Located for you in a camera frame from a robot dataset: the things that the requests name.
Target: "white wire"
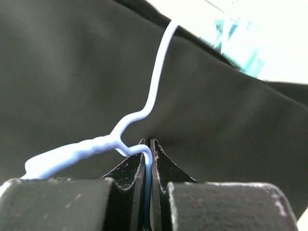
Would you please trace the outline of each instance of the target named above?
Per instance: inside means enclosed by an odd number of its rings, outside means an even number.
[[[152,186],[152,153],[149,147],[144,144],[127,147],[122,142],[121,135],[128,125],[135,121],[146,118],[152,111],[157,97],[159,79],[161,76],[166,52],[177,27],[178,24],[174,21],[171,21],[164,32],[154,64],[148,99],[141,111],[134,112],[123,117],[112,130],[110,135],[65,145],[32,157],[26,161],[26,174],[22,176],[21,179],[46,179],[53,176],[55,173],[76,164],[82,159],[86,159],[95,154],[100,154],[113,149],[116,149],[120,154],[126,157],[138,153],[143,153],[146,164],[144,225],[146,230],[151,230],[150,200]]]

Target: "bent wire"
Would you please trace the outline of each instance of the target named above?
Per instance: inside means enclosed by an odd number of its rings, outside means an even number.
[[[81,141],[65,145],[43,154],[32,157],[25,163],[26,174],[21,179],[46,179],[55,173],[74,165],[82,159],[89,158],[95,154],[116,149],[123,156],[131,156],[143,153],[145,157],[145,192],[144,192],[144,226],[146,230],[151,230],[150,225],[150,200],[152,186],[152,153],[148,146],[144,144],[127,147],[121,140],[123,131],[131,123],[146,118],[152,111],[157,97],[159,79],[161,76],[166,52],[172,36],[178,24],[171,21],[166,28],[158,48],[150,90],[144,108],[139,112],[123,117],[110,135],[97,137],[92,140]]]

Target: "black fabric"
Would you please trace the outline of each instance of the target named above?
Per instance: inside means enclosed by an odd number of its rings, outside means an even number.
[[[0,2],[1,180],[22,176],[29,157],[109,134],[143,108],[168,24],[155,17],[111,0]],[[308,108],[179,33],[153,112],[123,141],[158,139],[199,181],[276,184],[298,217],[308,205]],[[104,153],[59,175],[100,177],[121,159]]]

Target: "pliers jaw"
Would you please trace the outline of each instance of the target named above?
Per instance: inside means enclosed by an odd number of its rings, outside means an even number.
[[[165,154],[153,154],[155,231],[297,231],[284,194],[268,183],[198,183]],[[145,160],[126,158],[101,179],[12,179],[1,187],[0,231],[142,231]]]

